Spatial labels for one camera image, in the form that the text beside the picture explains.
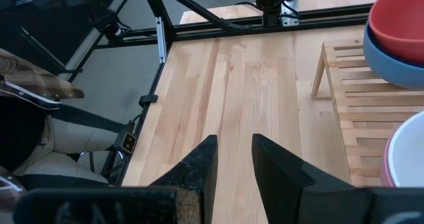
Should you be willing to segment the person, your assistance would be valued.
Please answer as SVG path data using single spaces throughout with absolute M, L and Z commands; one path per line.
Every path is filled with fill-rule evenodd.
M 37 188 L 109 186 L 72 156 L 106 151 L 123 125 L 65 105 L 84 92 L 0 48 L 0 217 Z

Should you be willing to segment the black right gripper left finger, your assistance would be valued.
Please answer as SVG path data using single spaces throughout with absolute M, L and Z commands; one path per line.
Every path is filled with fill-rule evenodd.
M 217 167 L 218 139 L 209 135 L 151 183 L 157 193 L 148 224 L 211 224 Z

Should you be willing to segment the slate blue bowl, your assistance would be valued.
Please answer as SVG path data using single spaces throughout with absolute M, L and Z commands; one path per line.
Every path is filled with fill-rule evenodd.
M 409 89 L 424 89 L 424 66 L 407 62 L 389 54 L 366 23 L 363 53 L 370 69 L 387 82 Z

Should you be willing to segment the black aluminium table frame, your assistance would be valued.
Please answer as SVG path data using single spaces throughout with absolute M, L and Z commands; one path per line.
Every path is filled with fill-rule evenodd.
M 281 20 L 264 27 L 258 9 L 226 19 L 220 9 L 178 0 L 190 6 L 195 22 L 173 25 L 161 0 L 147 1 L 162 18 L 166 62 L 160 63 L 156 27 L 136 30 L 118 42 L 95 42 L 81 61 L 83 73 L 72 78 L 86 92 L 82 107 L 110 123 L 135 123 L 132 154 L 113 147 L 83 154 L 89 169 L 113 185 L 155 179 L 210 134 L 219 138 L 220 157 L 229 160 L 230 150 L 249 149 L 239 144 L 251 138 L 247 126 L 301 154 L 294 34 L 361 25 L 370 11 L 368 4 L 306 10 L 305 0 L 295 0 L 297 26 L 284 27 Z M 138 101 L 148 94 L 157 102 L 142 108 Z

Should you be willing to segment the wooden slatted shelf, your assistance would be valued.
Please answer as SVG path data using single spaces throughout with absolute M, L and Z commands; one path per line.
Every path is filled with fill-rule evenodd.
M 362 39 L 322 43 L 311 96 L 332 102 L 350 182 L 381 186 L 386 143 L 407 119 L 424 110 L 424 89 L 383 80 L 364 58 Z

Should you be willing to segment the white bowl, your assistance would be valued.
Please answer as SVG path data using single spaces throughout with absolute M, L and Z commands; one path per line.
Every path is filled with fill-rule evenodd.
M 386 157 L 392 186 L 424 187 L 424 111 L 400 125 L 389 142 Z

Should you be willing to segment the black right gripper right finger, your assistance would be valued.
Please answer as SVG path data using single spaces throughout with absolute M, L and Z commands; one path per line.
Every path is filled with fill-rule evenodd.
M 269 224 L 367 224 L 371 197 L 261 134 L 254 174 Z

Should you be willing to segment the red bowl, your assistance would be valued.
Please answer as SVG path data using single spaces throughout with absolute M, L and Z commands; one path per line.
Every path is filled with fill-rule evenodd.
M 424 66 L 424 0 L 377 0 L 368 24 L 384 50 Z

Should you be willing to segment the silver arm base bracket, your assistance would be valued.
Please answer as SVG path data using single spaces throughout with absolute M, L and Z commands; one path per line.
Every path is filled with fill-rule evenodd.
M 296 10 L 297 1 L 284 1 L 282 3 L 281 20 L 284 27 L 297 26 L 299 24 L 299 12 Z

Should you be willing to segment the black frame clamp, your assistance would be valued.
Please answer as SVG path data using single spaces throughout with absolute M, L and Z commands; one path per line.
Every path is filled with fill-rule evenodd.
M 158 99 L 157 95 L 152 95 L 152 94 L 148 94 L 148 95 L 143 95 L 140 97 L 138 104 L 142 107 L 145 108 L 146 106 L 150 105 L 151 103 L 156 103 Z

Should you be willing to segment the silver frame bracket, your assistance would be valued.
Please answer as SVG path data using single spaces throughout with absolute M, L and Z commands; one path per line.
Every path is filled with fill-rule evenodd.
M 161 17 L 156 17 L 156 38 L 158 42 L 160 63 L 164 64 L 166 62 L 168 52 L 166 50 L 165 30 Z

